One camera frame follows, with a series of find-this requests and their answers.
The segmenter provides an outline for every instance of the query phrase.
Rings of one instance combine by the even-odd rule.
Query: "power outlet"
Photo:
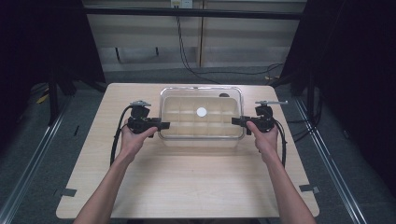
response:
[[[171,0],[171,8],[181,7],[181,0]]]
[[[192,8],[192,0],[181,0],[182,8]]]

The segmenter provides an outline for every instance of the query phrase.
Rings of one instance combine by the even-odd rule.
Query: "person's left hand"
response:
[[[145,139],[155,134],[157,130],[157,127],[151,127],[143,133],[133,133],[127,125],[124,125],[121,130],[121,150],[118,158],[126,161],[128,164],[131,163],[143,146]]]

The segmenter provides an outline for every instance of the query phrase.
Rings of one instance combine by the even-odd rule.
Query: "wooden table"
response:
[[[76,189],[77,193],[74,197],[62,197],[56,211],[59,218],[75,218],[105,176],[122,110],[132,101],[145,100],[152,104],[148,116],[158,117],[161,91],[176,86],[193,85],[117,83],[108,86],[67,184],[68,189]],[[255,101],[277,101],[271,87],[236,87],[242,91],[246,116],[256,116]],[[300,192],[299,186],[309,184],[304,167],[280,105],[271,107],[275,119],[285,128],[286,169]],[[278,147],[280,155],[280,137]],[[319,210],[313,192],[300,194],[317,216]],[[246,135],[236,148],[184,148],[166,147],[155,133],[129,166],[112,217],[278,217],[278,212],[273,187],[261,154],[254,146],[253,135]]]

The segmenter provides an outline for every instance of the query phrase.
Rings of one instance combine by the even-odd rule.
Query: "black horizontal bar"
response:
[[[141,16],[179,16],[179,17],[216,17],[247,18],[272,20],[300,20],[305,16],[295,12],[235,11],[195,8],[165,7],[84,7],[86,14],[100,15],[141,15]]]

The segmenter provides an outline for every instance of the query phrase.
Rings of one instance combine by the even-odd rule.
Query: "white round object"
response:
[[[199,107],[199,108],[197,109],[197,115],[198,115],[199,117],[204,117],[204,116],[206,115],[206,113],[207,113],[207,111],[206,111],[206,109],[203,108],[203,107]]]

